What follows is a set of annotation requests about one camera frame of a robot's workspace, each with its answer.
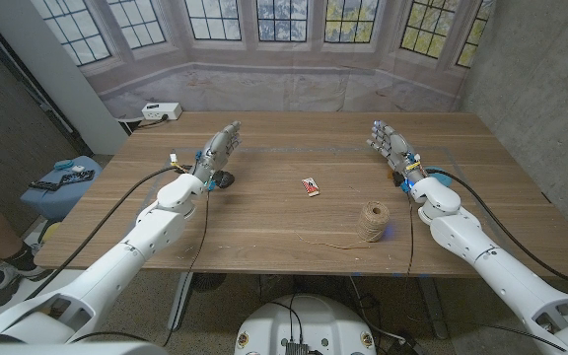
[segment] concrete wall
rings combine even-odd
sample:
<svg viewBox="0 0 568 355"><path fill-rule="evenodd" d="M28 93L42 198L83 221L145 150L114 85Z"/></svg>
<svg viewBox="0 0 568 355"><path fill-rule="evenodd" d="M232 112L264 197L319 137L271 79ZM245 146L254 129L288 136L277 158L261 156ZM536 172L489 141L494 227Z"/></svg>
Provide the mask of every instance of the concrete wall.
<svg viewBox="0 0 568 355"><path fill-rule="evenodd" d="M479 115L568 219L568 1L497 0L460 110Z"/></svg>

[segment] robotic arm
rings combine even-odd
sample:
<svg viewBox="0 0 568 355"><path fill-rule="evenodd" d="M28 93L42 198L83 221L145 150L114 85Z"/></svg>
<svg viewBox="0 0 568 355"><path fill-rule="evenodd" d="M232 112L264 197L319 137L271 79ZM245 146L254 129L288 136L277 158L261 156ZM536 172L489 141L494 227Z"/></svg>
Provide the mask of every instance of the robotic arm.
<svg viewBox="0 0 568 355"><path fill-rule="evenodd" d="M157 251L176 242L212 176L240 144L238 121L205 145L191 168L162 187L157 200L137 217L135 228L69 285L24 301L0 315L0 339L63 344L96 331L121 291Z"/></svg>
<svg viewBox="0 0 568 355"><path fill-rule="evenodd" d="M382 121L375 121L368 144L388 159L394 180L415 202L433 239L468 262L510 307L525 328L568 352L568 295L540 279L497 246L477 218L463 209L460 197L422 169L420 156L404 138ZM535 340L543 354L563 352Z"/></svg>

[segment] window pane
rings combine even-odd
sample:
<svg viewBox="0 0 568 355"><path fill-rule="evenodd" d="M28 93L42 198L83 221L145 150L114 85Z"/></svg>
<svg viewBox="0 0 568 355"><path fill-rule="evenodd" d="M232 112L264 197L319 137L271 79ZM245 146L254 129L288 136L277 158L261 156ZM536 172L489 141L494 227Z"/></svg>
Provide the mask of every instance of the window pane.
<svg viewBox="0 0 568 355"><path fill-rule="evenodd" d="M429 44L431 43L432 37L433 35L420 31L418 34L418 40L415 42L415 51L426 54L429 50Z"/></svg>
<svg viewBox="0 0 568 355"><path fill-rule="evenodd" d="M306 41L306 21L291 22L291 40Z"/></svg>
<svg viewBox="0 0 568 355"><path fill-rule="evenodd" d="M440 10L428 8L426 10L426 14L424 14L424 20L422 21L422 26L420 27L420 29L428 32L433 32L435 30L435 25L437 24L439 17Z"/></svg>
<svg viewBox="0 0 568 355"><path fill-rule="evenodd" d="M463 45L463 50L461 51L460 60L458 60L459 65L463 65L465 67L470 67L472 64L472 57L474 53L477 51L477 46L466 43Z"/></svg>
<svg viewBox="0 0 568 355"><path fill-rule="evenodd" d="M82 0L32 0L38 13L76 65L110 56L94 19Z"/></svg>
<svg viewBox="0 0 568 355"><path fill-rule="evenodd" d="M488 20L490 18L490 11L492 10L492 0L483 0L477 13L477 19Z"/></svg>
<svg viewBox="0 0 568 355"><path fill-rule="evenodd" d="M223 20L207 19L209 27L209 35L212 39L225 39L225 29L223 28Z"/></svg>
<svg viewBox="0 0 568 355"><path fill-rule="evenodd" d="M444 36L433 35L433 40L431 40L431 46L429 47L427 54L435 58L439 57L445 41L446 38Z"/></svg>
<svg viewBox="0 0 568 355"><path fill-rule="evenodd" d="M418 30L412 28L406 28L404 32L404 37L402 38L402 48L413 50L415 47L415 42L418 39Z"/></svg>
<svg viewBox="0 0 568 355"><path fill-rule="evenodd" d="M113 15L115 16L118 25L120 25L121 27L130 25L128 22L128 18L126 17L126 13L124 12L124 9L122 9L121 5L113 4L110 6L110 9L112 10Z"/></svg>
<svg viewBox="0 0 568 355"><path fill-rule="evenodd" d="M259 20L260 40L275 40L275 24L272 20Z"/></svg>
<svg viewBox="0 0 568 355"><path fill-rule="evenodd" d="M209 30L207 30L207 21L205 19L192 19L191 23L194 30L194 38L209 39Z"/></svg>
<svg viewBox="0 0 568 355"><path fill-rule="evenodd" d="M148 35L146 25L133 26L133 30L135 30L135 33L137 34L137 37L139 38L139 41L140 43L142 43L142 45L151 44L153 42L153 40Z"/></svg>
<svg viewBox="0 0 568 355"><path fill-rule="evenodd" d="M236 8L236 0L220 0L223 17L226 19L237 19L238 9Z"/></svg>
<svg viewBox="0 0 568 355"><path fill-rule="evenodd" d="M87 9L83 0L65 0L65 5L67 7L67 10L69 10L69 12Z"/></svg>
<svg viewBox="0 0 568 355"><path fill-rule="evenodd" d="M306 20L308 12L308 0L292 0L291 1L291 19Z"/></svg>
<svg viewBox="0 0 568 355"><path fill-rule="evenodd" d="M189 17L205 17L201 0L185 0Z"/></svg>
<svg viewBox="0 0 568 355"><path fill-rule="evenodd" d="M72 16L84 37L98 34L98 28L96 27L96 24L94 24L94 20L91 18L91 15L89 15L89 12L83 11Z"/></svg>
<svg viewBox="0 0 568 355"><path fill-rule="evenodd" d="M438 26L435 28L435 33L438 35L446 36L449 33L449 30L451 29L454 16L455 16L454 13L443 11L442 15L440 15Z"/></svg>
<svg viewBox="0 0 568 355"><path fill-rule="evenodd" d="M148 33L153 39L153 43L159 43L166 40L164 38L164 34L162 34L162 29L159 28L159 24L157 22L146 24L146 29L148 29Z"/></svg>
<svg viewBox="0 0 568 355"><path fill-rule="evenodd" d="M221 18L221 8L218 0L203 0L203 6L205 7L205 17Z"/></svg>
<svg viewBox="0 0 568 355"><path fill-rule="evenodd" d="M400 47L438 58L453 25L459 0L416 1L411 5Z"/></svg>
<svg viewBox="0 0 568 355"><path fill-rule="evenodd" d="M275 19L287 20L291 18L291 3L290 0L275 0Z"/></svg>
<svg viewBox="0 0 568 355"><path fill-rule="evenodd" d="M356 29L356 41L369 42L372 38L372 28L372 23L360 22L358 28Z"/></svg>
<svg viewBox="0 0 568 355"><path fill-rule="evenodd" d="M257 0L257 17L259 19L273 19L273 2L271 0Z"/></svg>
<svg viewBox="0 0 568 355"><path fill-rule="evenodd" d="M87 38L87 44L94 52L96 59L103 59L109 56L107 47L105 46L105 42L103 41L103 38L101 36L94 35Z"/></svg>
<svg viewBox="0 0 568 355"><path fill-rule="evenodd" d="M135 34L135 31L133 30L132 27L127 27L122 29L122 33L124 34L124 37L126 37L128 46L130 46L131 48L137 48L141 46L139 38L137 38L137 35Z"/></svg>
<svg viewBox="0 0 568 355"><path fill-rule="evenodd" d="M325 24L325 41L339 42L339 34L341 33L340 22L328 22Z"/></svg>
<svg viewBox="0 0 568 355"><path fill-rule="evenodd" d="M472 29L470 29L470 35L468 35L468 42L472 44L479 44L479 39L481 34L483 34L483 29L485 28L485 21L474 20L472 24Z"/></svg>
<svg viewBox="0 0 568 355"><path fill-rule="evenodd" d="M327 20L341 21L343 18L343 1L344 0L328 0L327 12L325 18Z"/></svg>
<svg viewBox="0 0 568 355"><path fill-rule="evenodd" d="M223 20L223 25L225 25L225 34L227 34L227 39L241 38L241 25L238 20Z"/></svg>
<svg viewBox="0 0 568 355"><path fill-rule="evenodd" d="M360 0L345 0L343 7L343 20L357 21L359 19Z"/></svg>
<svg viewBox="0 0 568 355"><path fill-rule="evenodd" d="M361 2L360 21L374 21L376 16L376 8L379 2L376 0L363 0Z"/></svg>
<svg viewBox="0 0 568 355"><path fill-rule="evenodd" d="M82 64L87 64L96 61L94 54L91 52L91 49L87 46L87 43L82 40L77 40L71 43L71 46L78 54L78 58Z"/></svg>
<svg viewBox="0 0 568 355"><path fill-rule="evenodd" d="M236 0L185 0L185 5L194 39L242 39Z"/></svg>
<svg viewBox="0 0 568 355"><path fill-rule="evenodd" d="M51 16L62 15L63 11L66 14L69 13L67 10L64 10L62 7L60 7L56 0L45 0L45 4L49 8L49 11L51 11Z"/></svg>
<svg viewBox="0 0 568 355"><path fill-rule="evenodd" d="M326 42L370 42L377 7L378 0L329 0L326 9L324 40Z"/></svg>
<svg viewBox="0 0 568 355"><path fill-rule="evenodd" d="M290 40L291 22L275 21L275 39Z"/></svg>
<svg viewBox="0 0 568 355"><path fill-rule="evenodd" d="M58 23L58 26L60 26L60 29L65 33L67 40L72 41L83 37L80 31L78 31L78 27L76 27L76 23L71 15L59 17L56 19L56 22Z"/></svg>
<svg viewBox="0 0 568 355"><path fill-rule="evenodd" d="M155 10L153 10L153 4L150 0L136 0L135 4L139 8L144 22L157 21L157 15L155 14Z"/></svg>
<svg viewBox="0 0 568 355"><path fill-rule="evenodd" d="M353 42L356 35L356 22L343 22L341 25L341 42Z"/></svg>

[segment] white outlet box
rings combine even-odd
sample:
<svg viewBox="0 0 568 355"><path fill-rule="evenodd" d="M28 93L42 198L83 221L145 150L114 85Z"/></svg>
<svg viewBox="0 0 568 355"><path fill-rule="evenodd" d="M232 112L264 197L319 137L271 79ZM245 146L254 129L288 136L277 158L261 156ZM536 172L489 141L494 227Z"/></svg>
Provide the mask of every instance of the white outlet box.
<svg viewBox="0 0 568 355"><path fill-rule="evenodd" d="M142 108L144 119L159 120L164 114L168 119L178 119L183 110L178 103L149 103Z"/></svg>

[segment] twine spool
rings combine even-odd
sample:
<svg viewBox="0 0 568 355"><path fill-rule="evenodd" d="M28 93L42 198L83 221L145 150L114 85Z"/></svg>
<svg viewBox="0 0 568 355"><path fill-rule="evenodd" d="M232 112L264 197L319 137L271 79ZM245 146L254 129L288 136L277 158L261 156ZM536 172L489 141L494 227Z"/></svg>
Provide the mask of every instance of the twine spool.
<svg viewBox="0 0 568 355"><path fill-rule="evenodd" d="M370 201L361 210L356 233L365 242L376 242L383 236L383 231L389 221L388 208L381 202Z"/></svg>

